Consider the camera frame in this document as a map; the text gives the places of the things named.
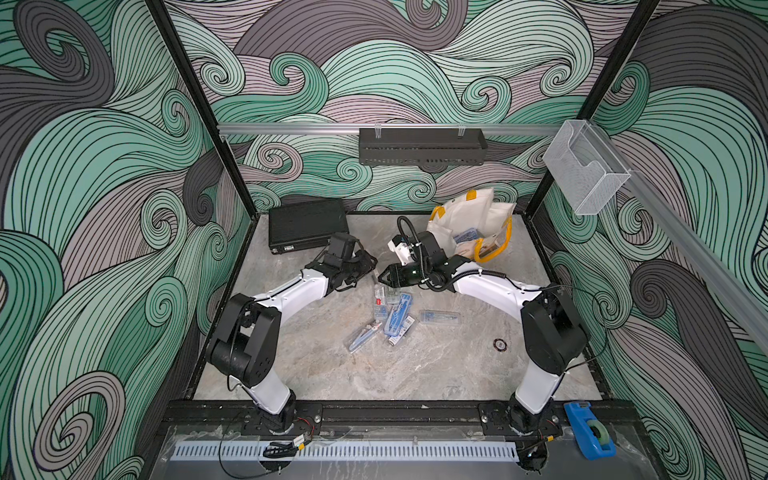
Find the clear case green label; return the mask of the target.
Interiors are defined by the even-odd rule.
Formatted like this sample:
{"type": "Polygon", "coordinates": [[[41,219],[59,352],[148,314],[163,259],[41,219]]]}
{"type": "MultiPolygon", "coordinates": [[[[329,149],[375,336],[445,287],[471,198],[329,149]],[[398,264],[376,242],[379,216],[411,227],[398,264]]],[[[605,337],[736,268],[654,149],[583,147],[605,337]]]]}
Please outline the clear case green label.
{"type": "Polygon", "coordinates": [[[385,297],[388,305],[396,305],[400,301],[401,291],[397,288],[386,287],[385,297]]]}

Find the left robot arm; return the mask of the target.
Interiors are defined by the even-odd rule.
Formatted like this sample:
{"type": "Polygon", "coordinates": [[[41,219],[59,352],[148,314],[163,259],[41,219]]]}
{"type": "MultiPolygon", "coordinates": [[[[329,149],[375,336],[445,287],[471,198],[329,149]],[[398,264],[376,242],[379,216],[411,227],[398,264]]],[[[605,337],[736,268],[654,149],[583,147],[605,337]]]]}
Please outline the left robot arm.
{"type": "Polygon", "coordinates": [[[332,234],[322,253],[293,279],[227,301],[205,350],[207,363],[235,380],[262,412],[287,422],[295,394],[274,370],[282,322],[335,291],[356,287],[376,266],[358,238],[332,234]]]}

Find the clear case red label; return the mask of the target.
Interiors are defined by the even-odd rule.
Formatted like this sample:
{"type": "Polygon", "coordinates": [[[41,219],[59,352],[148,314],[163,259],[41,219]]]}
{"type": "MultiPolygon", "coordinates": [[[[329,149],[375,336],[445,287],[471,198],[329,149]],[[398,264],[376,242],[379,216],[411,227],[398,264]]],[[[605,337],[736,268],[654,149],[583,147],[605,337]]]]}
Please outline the clear case red label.
{"type": "Polygon", "coordinates": [[[373,315],[377,322],[384,322],[388,317],[386,289],[379,283],[374,285],[373,315]]]}

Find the white canvas bag yellow handles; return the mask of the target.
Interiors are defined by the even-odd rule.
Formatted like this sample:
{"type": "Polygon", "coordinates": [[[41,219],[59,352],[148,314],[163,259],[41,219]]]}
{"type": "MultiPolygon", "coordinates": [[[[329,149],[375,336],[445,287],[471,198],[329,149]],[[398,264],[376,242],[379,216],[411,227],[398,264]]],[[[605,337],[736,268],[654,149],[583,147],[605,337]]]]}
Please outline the white canvas bag yellow handles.
{"type": "Polygon", "coordinates": [[[507,249],[516,204],[497,202],[494,196],[493,188],[470,190],[432,211],[427,231],[435,236],[449,257],[461,255],[476,263],[485,263],[507,249]],[[454,236],[469,228],[476,228],[481,238],[495,236],[498,248],[480,256],[475,252],[477,240],[457,244],[454,236]]]}

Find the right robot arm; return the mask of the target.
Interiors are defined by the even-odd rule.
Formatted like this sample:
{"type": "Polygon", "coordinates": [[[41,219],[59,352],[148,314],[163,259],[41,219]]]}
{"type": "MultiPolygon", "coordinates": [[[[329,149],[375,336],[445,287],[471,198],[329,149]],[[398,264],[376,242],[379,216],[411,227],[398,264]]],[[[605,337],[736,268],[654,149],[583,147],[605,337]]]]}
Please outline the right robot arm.
{"type": "Polygon", "coordinates": [[[523,284],[464,256],[449,257],[427,231],[414,237],[400,233],[387,247],[397,261],[378,275],[381,283],[470,296],[520,322],[528,364],[509,401],[510,423],[522,433],[537,429],[547,420],[545,410],[589,340],[571,296],[555,285],[523,284]]]}

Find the clear case pink compass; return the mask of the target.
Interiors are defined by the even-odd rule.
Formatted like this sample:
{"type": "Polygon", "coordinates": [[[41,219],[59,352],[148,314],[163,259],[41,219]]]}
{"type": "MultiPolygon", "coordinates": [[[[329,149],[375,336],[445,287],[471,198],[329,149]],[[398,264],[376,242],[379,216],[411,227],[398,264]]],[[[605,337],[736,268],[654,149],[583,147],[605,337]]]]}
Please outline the clear case pink compass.
{"type": "Polygon", "coordinates": [[[498,248],[496,237],[480,238],[476,241],[475,252],[480,256],[490,254],[498,248]]]}

